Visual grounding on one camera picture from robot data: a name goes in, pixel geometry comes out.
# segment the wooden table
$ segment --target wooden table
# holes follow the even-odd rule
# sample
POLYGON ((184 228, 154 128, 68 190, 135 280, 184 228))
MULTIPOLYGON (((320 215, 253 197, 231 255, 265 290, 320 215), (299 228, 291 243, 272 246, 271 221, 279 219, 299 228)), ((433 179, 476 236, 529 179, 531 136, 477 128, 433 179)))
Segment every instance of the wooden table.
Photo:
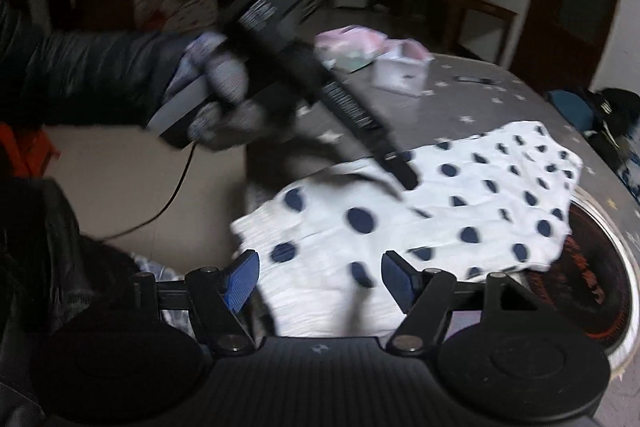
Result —
MULTIPOLYGON (((517 15, 516 12, 507 10, 502 6, 498 6, 487 0, 441 0, 447 4, 447 20, 445 24, 444 35, 442 38, 442 52, 450 54, 453 52, 453 46, 458 43, 462 25, 465 20, 467 10, 473 10, 496 17, 504 22, 502 38, 500 39, 500 47, 495 59, 495 63, 499 64, 507 45, 507 38, 513 25, 513 19, 517 15)), ((414 0, 402 0, 402 17, 408 18, 411 15, 411 7, 414 0)))

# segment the orange object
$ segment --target orange object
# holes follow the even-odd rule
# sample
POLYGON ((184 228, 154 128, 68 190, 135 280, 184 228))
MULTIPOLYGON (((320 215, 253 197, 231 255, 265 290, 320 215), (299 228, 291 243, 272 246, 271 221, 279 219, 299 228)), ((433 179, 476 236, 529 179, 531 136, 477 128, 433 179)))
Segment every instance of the orange object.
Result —
POLYGON ((13 129, 0 123, 0 145, 4 147, 13 166, 13 174, 18 178, 41 177, 50 159, 60 156, 41 129, 13 129))

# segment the black cable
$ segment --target black cable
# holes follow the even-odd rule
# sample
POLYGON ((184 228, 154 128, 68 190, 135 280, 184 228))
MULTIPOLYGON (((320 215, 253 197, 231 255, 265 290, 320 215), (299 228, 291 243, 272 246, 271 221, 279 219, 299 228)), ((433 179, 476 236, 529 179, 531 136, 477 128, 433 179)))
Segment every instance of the black cable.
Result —
POLYGON ((141 229, 142 227, 146 227, 146 225, 151 224, 152 222, 154 222, 156 219, 158 219, 158 217, 162 216, 162 214, 164 214, 164 212, 171 206, 171 204, 174 202, 175 197, 178 195, 178 192, 180 192, 180 188, 182 187, 182 182, 184 181, 184 179, 187 176, 187 172, 189 171, 189 167, 191 166, 191 160, 193 160, 193 153, 196 151, 196 144, 194 143, 191 146, 191 152, 189 153, 189 157, 187 158, 187 163, 184 166, 184 169, 182 170, 182 176, 180 176, 180 181, 178 181, 178 184, 175 187, 174 193, 171 195, 171 198, 169 198, 169 201, 166 202, 165 206, 162 207, 162 209, 160 210, 160 212, 158 212, 154 217, 152 217, 151 219, 147 219, 144 223, 140 223, 139 225, 136 225, 135 227, 131 227, 130 229, 124 230, 123 232, 118 232, 115 233, 114 235, 109 235, 107 237, 103 237, 101 239, 97 239, 97 241, 99 243, 105 243, 106 241, 112 241, 113 239, 117 239, 119 237, 122 237, 123 235, 127 235, 129 233, 135 232, 136 230, 141 229))

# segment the blue gripper pad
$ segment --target blue gripper pad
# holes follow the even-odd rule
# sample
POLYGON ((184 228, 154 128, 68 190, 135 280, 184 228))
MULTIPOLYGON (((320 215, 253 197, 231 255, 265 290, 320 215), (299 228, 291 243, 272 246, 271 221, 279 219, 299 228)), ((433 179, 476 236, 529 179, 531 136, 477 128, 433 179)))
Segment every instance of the blue gripper pad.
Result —
POLYGON ((255 250, 246 250, 228 268, 226 291, 223 295, 226 307, 237 314, 251 295, 260 275, 260 258, 255 250))
POLYGON ((421 288, 415 284, 418 278, 421 278, 420 272, 393 250, 382 256, 382 282, 404 314, 420 296, 421 288))

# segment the metal screw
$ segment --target metal screw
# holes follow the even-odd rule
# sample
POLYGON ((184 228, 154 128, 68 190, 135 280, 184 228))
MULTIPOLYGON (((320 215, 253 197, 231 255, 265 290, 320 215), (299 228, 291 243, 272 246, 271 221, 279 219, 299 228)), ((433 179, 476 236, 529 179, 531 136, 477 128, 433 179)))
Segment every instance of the metal screw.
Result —
POLYGON ((399 335, 394 338, 393 344, 396 349, 406 353, 418 351, 423 346, 422 339, 414 335, 399 335))
POLYGON ((216 343, 221 349, 230 353, 237 353, 249 346, 249 340, 242 335, 222 335, 216 343))

